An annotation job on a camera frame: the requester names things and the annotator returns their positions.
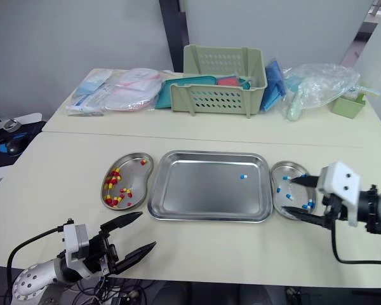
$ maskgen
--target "computer mouse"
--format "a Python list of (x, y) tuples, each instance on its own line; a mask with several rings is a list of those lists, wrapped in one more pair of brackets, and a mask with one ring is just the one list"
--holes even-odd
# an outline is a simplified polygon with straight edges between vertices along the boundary
[(18, 156), (28, 146), (29, 142), (27, 136), (12, 138), (6, 143), (7, 153), (10, 156)]

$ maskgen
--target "rectangular metal tray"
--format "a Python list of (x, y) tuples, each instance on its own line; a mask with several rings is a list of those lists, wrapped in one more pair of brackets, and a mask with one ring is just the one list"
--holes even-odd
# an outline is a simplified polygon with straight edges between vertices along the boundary
[(262, 222), (272, 212), (268, 164), (257, 154), (171, 151), (148, 209), (157, 219)]

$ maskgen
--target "blue package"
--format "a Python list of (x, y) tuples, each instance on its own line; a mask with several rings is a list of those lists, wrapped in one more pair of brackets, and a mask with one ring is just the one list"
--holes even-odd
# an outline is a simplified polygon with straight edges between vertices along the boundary
[(279, 68), (278, 62), (273, 59), (265, 67), (265, 73), (267, 75), (267, 88), (264, 90), (262, 101), (260, 105), (261, 111), (268, 111), (279, 100), (286, 95), (285, 85), (283, 82), (283, 75)]

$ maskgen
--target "teal tray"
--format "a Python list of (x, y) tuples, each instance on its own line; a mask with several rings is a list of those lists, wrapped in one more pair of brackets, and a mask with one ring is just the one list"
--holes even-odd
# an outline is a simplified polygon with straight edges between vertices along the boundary
[(159, 97), (155, 108), (171, 108), (171, 85), (177, 84), (183, 85), (215, 85), (216, 78), (214, 76), (196, 76), (194, 78), (177, 78), (168, 79), (164, 82), (161, 91), (159, 92)]

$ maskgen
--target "white table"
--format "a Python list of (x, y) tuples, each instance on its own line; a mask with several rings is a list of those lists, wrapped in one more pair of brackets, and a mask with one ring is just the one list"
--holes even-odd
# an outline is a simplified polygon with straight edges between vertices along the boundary
[[(166, 78), (181, 74), (165, 74)], [(355, 119), (333, 114), (329, 106), (304, 111), (299, 121), (283, 119), (276, 109), (247, 119), (235, 114), (171, 112), (108, 112), (103, 117), (67, 116), (70, 97), (43, 128), (45, 132), (134, 135), (170, 139), (302, 144), (317, 146), (380, 147), (381, 121), (370, 103)]]
[[(363, 189), (375, 183), (381, 190), (381, 148), (41, 133), (0, 183), (0, 266), (14, 246), (68, 217), (85, 223), (89, 236), (96, 234), (99, 225), (121, 215), (100, 201), (102, 179), (110, 165), (124, 154), (143, 151), (157, 166), (162, 155), (174, 149), (258, 153), (269, 166), (290, 159), (313, 174), (340, 160), (360, 174)], [(124, 277), (381, 288), (381, 266), (337, 262), (329, 231), (275, 212), (261, 224), (245, 224), (155, 220), (146, 203), (136, 210), (144, 215), (110, 237), (120, 258), (154, 240), (158, 244)], [(53, 234), (29, 245), (17, 254), (14, 266), (26, 268), (54, 258), (63, 250), (61, 238)], [(381, 259), (381, 236), (366, 233), (362, 224), (353, 228), (338, 222), (337, 243), (344, 259)]]

